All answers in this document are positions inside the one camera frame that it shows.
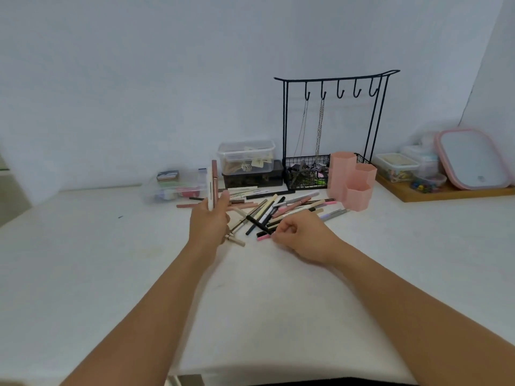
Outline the person's left forearm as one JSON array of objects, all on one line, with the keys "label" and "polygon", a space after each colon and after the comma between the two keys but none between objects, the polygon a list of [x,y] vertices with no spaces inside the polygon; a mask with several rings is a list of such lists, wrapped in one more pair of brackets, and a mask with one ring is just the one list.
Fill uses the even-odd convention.
[{"label": "person's left forearm", "polygon": [[60,386],[164,386],[195,292],[217,247],[189,241]]}]

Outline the black rectangular box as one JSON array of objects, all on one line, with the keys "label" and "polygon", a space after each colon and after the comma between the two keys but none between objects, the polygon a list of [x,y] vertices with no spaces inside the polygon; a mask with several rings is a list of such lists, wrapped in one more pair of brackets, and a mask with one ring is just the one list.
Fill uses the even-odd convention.
[{"label": "black rectangular box", "polygon": [[269,172],[241,172],[222,175],[226,188],[241,187],[277,187],[283,184],[284,167],[280,159],[274,160],[273,169]]}]

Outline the clear container with white lid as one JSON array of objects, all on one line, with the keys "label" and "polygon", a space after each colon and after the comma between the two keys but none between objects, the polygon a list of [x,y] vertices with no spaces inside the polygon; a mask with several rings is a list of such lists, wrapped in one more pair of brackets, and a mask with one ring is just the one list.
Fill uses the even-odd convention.
[{"label": "clear container with white lid", "polygon": [[433,176],[439,173],[439,157],[433,150],[417,144],[402,147],[400,153],[419,164],[416,175]]}]

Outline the clear container of wooden sticks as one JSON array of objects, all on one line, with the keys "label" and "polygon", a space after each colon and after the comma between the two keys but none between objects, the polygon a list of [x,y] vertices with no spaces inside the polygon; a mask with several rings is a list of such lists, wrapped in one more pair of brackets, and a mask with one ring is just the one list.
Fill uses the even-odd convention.
[{"label": "clear container of wooden sticks", "polygon": [[411,181],[420,167],[420,163],[401,153],[377,154],[372,158],[372,164],[379,175],[391,183]]}]

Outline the person's right hand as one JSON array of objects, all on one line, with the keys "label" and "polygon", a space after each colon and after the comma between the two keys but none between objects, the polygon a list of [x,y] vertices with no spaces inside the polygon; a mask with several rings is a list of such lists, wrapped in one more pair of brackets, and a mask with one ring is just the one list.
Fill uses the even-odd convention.
[{"label": "person's right hand", "polygon": [[286,218],[300,220],[300,239],[295,247],[287,247],[300,258],[320,265],[332,266],[345,250],[345,243],[310,211],[301,211]]}]

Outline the clear lidded plastic box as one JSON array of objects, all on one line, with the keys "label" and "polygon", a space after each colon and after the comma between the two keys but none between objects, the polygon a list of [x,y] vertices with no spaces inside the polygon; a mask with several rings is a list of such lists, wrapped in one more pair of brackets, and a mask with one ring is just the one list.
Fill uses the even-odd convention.
[{"label": "clear lidded plastic box", "polygon": [[223,142],[218,157],[223,175],[268,173],[274,169],[275,143],[272,140]]}]

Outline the clear box of small items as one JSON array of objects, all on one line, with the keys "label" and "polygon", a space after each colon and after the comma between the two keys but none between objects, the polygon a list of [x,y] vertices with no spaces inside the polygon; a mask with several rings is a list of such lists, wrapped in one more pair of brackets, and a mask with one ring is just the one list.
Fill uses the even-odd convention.
[{"label": "clear box of small items", "polygon": [[141,186],[141,198],[146,203],[202,199],[207,196],[207,174],[206,168],[158,172]]}]

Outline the wooden tray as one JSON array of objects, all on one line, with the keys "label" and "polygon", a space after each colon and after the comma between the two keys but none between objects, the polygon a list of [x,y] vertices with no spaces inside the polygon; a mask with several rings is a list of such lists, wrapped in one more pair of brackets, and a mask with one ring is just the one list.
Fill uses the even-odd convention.
[{"label": "wooden tray", "polygon": [[376,175],[376,181],[404,203],[492,198],[515,195],[515,186],[499,189],[460,190],[447,181],[443,184],[440,191],[436,193],[423,194],[412,189],[408,181],[392,183],[380,174]]}]

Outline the pink hexagonal pen holder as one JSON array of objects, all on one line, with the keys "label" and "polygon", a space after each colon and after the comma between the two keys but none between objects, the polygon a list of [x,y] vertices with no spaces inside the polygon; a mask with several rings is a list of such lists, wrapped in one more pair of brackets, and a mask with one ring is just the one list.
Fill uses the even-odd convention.
[{"label": "pink hexagonal pen holder", "polygon": [[330,155],[327,196],[341,202],[345,209],[364,211],[372,198],[377,168],[359,162],[352,152],[340,151]]}]

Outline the round container of colourful beads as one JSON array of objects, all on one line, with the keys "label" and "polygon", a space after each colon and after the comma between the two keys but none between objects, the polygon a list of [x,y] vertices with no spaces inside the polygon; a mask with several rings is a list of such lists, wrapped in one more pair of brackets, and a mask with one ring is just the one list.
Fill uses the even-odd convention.
[{"label": "round container of colourful beads", "polygon": [[435,173],[433,175],[415,175],[410,183],[410,188],[423,194],[433,194],[440,192],[442,186],[446,182],[446,175],[441,173]]}]

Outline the person's right forearm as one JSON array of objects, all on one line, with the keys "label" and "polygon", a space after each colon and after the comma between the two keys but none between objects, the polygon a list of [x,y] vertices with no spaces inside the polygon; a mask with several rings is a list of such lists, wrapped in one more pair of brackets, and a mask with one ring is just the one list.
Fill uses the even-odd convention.
[{"label": "person's right forearm", "polygon": [[351,284],[420,386],[515,386],[515,346],[341,240],[325,264]]}]

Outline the pink-rimmed mirror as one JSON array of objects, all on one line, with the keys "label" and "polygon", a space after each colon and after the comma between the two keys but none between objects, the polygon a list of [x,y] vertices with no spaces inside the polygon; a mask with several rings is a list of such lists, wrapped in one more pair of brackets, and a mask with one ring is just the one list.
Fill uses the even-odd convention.
[{"label": "pink-rimmed mirror", "polygon": [[509,187],[513,175],[495,143],[476,129],[436,133],[434,146],[449,181],[461,190]]}]

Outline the heap of hair clips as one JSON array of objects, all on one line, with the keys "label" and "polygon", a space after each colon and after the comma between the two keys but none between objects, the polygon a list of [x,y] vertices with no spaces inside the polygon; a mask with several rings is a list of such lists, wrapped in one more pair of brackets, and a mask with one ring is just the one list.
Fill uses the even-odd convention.
[{"label": "heap of hair clips", "polygon": [[326,189],[329,181],[329,167],[322,164],[308,166],[305,161],[286,169],[285,183],[289,190]]}]

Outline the person's left hand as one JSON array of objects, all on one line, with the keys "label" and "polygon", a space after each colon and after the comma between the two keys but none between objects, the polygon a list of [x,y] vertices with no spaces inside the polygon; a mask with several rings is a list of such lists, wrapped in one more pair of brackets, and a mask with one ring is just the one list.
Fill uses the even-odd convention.
[{"label": "person's left hand", "polygon": [[208,210],[207,198],[192,208],[188,246],[204,256],[215,256],[228,233],[230,218],[227,211],[217,211],[217,204]]}]

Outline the pile of cosmetic pencils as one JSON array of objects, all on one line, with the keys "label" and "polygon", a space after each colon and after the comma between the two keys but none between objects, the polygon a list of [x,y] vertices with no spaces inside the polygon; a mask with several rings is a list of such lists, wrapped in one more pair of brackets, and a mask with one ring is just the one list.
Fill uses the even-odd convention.
[{"label": "pile of cosmetic pencils", "polygon": [[[269,213],[268,210],[270,210],[272,212],[272,213],[270,213],[271,214],[270,217],[272,217],[275,214],[276,210],[278,210],[279,212],[283,212],[283,211],[287,210],[287,207],[289,208],[290,206],[295,205],[295,207],[293,207],[292,209],[287,211],[287,213],[293,213],[296,211],[295,209],[299,210],[300,207],[305,207],[305,206],[312,207],[312,205],[318,203],[319,201],[311,198],[309,200],[306,200],[306,202],[301,205],[299,204],[300,203],[299,201],[295,201],[295,202],[291,202],[290,204],[286,203],[283,205],[279,205],[278,207],[274,205],[275,202],[272,201],[269,203],[267,199],[264,199],[260,203],[251,203],[251,202],[233,203],[233,202],[234,201],[231,201],[231,204],[229,204],[228,211],[229,210],[233,211],[234,207],[236,207],[244,212],[246,212],[247,210],[250,209],[249,212],[247,212],[246,214],[252,216],[256,220],[260,220],[261,216],[265,216]],[[324,199],[324,202],[323,203],[321,202],[320,206],[331,205],[331,204],[335,204],[335,203],[337,203],[335,199],[329,198],[329,199]],[[200,202],[190,203],[190,204],[178,204],[176,207],[177,208],[193,208],[197,204],[200,204]],[[230,234],[228,234],[228,235],[231,237],[234,237],[235,232],[237,232],[240,227],[244,226],[247,223],[247,221],[248,220],[246,218],[243,218],[242,216],[240,216],[238,223],[234,224],[233,226],[229,226]],[[240,246],[244,246],[243,241],[232,240],[232,239],[230,241],[232,241],[234,243],[237,242]]]}]

